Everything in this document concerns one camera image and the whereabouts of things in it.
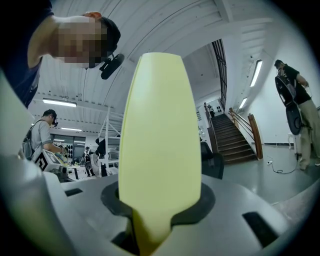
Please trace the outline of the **black oval backpack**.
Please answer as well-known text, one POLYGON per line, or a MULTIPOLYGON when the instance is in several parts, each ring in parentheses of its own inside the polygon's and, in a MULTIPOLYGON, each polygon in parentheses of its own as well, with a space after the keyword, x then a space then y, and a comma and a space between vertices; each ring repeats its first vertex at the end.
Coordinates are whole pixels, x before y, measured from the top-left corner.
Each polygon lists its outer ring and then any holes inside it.
POLYGON ((300 110, 295 102, 295 87, 285 76, 277 75, 274 80, 278 95, 285 106, 289 129, 293 135, 297 136, 301 133, 303 122, 300 110))

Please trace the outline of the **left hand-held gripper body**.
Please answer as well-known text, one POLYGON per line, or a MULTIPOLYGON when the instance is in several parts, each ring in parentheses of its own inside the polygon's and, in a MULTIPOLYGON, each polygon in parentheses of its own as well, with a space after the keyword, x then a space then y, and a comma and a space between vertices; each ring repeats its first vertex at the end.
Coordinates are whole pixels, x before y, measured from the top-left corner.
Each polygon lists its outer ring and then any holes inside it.
POLYGON ((66 158, 61 153, 53 153, 43 149, 34 163, 42 172, 53 173, 57 176, 68 175, 68 165, 66 158))

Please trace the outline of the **black metal railing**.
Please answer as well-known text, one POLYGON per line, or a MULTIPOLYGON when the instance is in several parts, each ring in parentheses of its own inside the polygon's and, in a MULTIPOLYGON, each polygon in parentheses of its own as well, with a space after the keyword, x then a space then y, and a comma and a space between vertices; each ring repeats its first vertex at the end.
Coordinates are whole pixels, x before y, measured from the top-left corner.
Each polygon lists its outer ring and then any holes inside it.
POLYGON ((212 42, 213 51, 217 61, 217 67, 220 80, 220 104, 222 109, 225 110, 227 101, 227 63, 224 45, 222 39, 218 39, 212 42))

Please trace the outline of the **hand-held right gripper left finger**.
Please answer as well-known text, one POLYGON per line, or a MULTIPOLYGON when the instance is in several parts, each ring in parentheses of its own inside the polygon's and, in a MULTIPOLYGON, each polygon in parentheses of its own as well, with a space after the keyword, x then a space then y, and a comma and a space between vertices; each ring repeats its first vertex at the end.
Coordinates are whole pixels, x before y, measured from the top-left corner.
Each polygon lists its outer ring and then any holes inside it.
POLYGON ((111 242, 128 253, 140 255, 133 225, 133 209, 119 199, 118 181, 106 186, 100 196, 103 205, 114 215, 124 217, 127 225, 124 231, 119 232, 111 242))

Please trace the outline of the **yellow folder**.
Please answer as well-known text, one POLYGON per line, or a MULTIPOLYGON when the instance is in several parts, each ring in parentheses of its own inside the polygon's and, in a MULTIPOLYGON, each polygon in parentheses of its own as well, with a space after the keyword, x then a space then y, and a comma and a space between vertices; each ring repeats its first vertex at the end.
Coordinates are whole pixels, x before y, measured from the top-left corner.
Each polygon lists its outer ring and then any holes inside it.
POLYGON ((174 215, 200 199, 198 119, 178 55, 145 53, 138 61, 122 124, 118 189, 132 208, 141 256, 169 236, 174 215))

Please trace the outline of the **person's dark blue shirt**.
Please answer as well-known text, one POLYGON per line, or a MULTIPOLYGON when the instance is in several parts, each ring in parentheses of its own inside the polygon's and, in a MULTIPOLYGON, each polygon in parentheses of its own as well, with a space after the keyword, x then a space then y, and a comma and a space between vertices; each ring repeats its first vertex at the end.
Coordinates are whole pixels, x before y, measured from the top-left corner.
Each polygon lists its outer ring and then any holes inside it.
POLYGON ((0 67, 25 107, 37 92, 41 66, 29 67, 29 42, 53 14, 50 0, 0 0, 0 67))

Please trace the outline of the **white metal shelf rack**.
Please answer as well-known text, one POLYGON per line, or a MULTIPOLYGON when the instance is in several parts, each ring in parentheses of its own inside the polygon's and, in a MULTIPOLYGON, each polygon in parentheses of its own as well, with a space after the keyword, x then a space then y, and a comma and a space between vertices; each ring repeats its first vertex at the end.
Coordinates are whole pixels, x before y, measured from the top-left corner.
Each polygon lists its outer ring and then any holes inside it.
POLYGON ((98 157, 101 177, 116 174, 118 171, 123 119, 124 114, 116 113, 109 108, 98 134, 99 142, 104 142, 104 153, 100 153, 98 157))

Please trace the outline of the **wooden staircase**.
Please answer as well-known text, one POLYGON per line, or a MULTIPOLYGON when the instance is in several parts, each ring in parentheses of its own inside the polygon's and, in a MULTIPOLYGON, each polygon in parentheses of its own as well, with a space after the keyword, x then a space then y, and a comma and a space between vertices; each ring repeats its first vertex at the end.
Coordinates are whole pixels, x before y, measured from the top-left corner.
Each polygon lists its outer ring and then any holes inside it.
POLYGON ((228 114, 211 118, 207 105, 203 104, 215 149, 227 165, 263 159, 261 137, 252 114, 244 118, 230 108, 228 114))

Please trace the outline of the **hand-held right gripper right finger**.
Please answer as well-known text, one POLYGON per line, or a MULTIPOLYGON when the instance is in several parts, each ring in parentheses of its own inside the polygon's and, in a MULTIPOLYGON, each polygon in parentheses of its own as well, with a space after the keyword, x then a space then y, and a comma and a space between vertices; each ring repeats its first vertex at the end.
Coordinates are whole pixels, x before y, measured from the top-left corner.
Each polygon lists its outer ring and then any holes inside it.
POLYGON ((175 214, 170 221, 171 226, 194 225, 205 218, 213 209, 216 197, 212 189, 202 183, 199 200, 189 208, 175 214))

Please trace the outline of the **black mesh chair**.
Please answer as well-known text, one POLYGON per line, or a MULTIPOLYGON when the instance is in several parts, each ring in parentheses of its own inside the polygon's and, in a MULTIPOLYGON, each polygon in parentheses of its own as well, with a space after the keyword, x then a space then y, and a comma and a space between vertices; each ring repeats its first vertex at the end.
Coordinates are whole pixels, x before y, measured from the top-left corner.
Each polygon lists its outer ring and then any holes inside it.
POLYGON ((201 173, 216 179, 223 179, 224 158, 220 153, 212 153, 206 142, 200 143, 201 150, 201 173))

